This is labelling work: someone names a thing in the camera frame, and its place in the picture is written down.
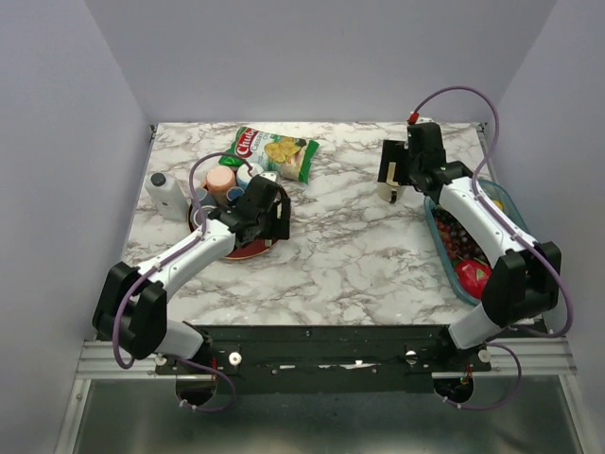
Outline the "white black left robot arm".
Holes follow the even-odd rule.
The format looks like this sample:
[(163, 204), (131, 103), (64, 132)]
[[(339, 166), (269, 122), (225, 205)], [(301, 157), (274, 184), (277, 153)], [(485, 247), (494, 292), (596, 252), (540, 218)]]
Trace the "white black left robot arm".
[(288, 240), (291, 201), (284, 188), (253, 177), (233, 205), (219, 205), (189, 236), (137, 266), (119, 262), (108, 271), (92, 325), (116, 354), (134, 359), (152, 354), (176, 357), (190, 374), (210, 359), (206, 336), (185, 322), (170, 320), (167, 305), (204, 268), (256, 240)]

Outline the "cream mug with black rim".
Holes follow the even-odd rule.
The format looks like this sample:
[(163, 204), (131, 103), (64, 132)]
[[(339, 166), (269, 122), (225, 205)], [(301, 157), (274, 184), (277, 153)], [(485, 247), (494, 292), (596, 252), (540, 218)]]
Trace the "cream mug with black rim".
[(401, 198), (405, 189), (404, 185), (378, 183), (376, 193), (382, 201), (395, 204)]

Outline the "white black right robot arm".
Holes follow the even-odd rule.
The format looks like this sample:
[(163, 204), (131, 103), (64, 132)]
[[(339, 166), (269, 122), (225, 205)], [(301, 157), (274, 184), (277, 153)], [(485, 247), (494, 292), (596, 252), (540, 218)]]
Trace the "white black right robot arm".
[(406, 139), (385, 140), (377, 181), (411, 186), (451, 214), (492, 269), (477, 307), (450, 324), (449, 339), (436, 345), (441, 368), (458, 369), (470, 348), (557, 305), (560, 249), (519, 228), (479, 187), (469, 167), (447, 160), (438, 124), (412, 124)]

